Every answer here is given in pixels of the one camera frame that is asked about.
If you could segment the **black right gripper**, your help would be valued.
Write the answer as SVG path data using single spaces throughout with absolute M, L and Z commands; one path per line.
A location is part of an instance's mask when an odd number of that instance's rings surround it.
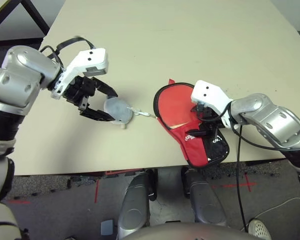
M 215 130 L 217 123 L 215 121 L 209 122 L 205 120 L 211 120 L 217 116 L 217 114 L 209 107 L 205 107 L 203 104 L 197 104 L 193 107 L 197 119 L 200 121 L 199 129 L 191 129 L 188 134 L 193 137 L 207 136 L 211 131 Z

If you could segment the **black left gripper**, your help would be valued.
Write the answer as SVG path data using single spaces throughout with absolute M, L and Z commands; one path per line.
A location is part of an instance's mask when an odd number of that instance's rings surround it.
M 117 92 L 105 82 L 92 77 L 76 76 L 68 85 L 63 93 L 63 97 L 69 102 L 78 107 L 80 115 L 94 121 L 112 122 L 115 119 L 108 113 L 101 110 L 89 108 L 88 99 L 95 95 L 95 91 L 99 91 L 109 98 L 117 98 Z

